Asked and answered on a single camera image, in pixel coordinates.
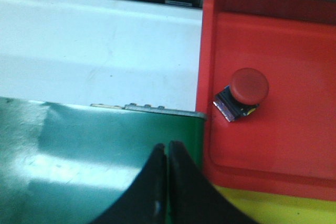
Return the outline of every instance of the red plastic tray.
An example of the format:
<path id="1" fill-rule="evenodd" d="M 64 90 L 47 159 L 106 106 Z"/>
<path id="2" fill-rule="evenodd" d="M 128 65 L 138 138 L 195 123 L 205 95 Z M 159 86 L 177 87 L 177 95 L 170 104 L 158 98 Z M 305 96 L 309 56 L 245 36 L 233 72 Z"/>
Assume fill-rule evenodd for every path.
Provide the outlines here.
<path id="1" fill-rule="evenodd" d="M 214 184 L 336 200 L 336 3 L 205 0 L 196 109 L 207 113 Z M 238 69 L 267 77 L 266 100 L 228 123 L 212 104 Z"/>

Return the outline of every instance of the yellow surface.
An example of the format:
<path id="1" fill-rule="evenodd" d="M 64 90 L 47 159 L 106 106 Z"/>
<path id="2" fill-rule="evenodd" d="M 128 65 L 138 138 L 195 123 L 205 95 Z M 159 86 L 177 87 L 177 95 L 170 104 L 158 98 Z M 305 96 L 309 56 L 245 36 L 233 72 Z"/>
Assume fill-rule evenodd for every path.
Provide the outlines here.
<path id="1" fill-rule="evenodd" d="M 215 188 L 261 224 L 336 224 L 336 201 Z"/>

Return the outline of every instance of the green plastic surface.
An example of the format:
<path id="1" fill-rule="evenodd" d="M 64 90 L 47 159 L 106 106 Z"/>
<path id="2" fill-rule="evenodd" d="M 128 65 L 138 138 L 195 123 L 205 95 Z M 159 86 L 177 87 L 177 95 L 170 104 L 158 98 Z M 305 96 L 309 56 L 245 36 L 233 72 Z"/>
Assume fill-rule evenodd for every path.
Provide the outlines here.
<path id="1" fill-rule="evenodd" d="M 0 98 L 0 223 L 87 223 L 128 188 L 156 143 L 182 141 L 200 165 L 203 124 Z"/>

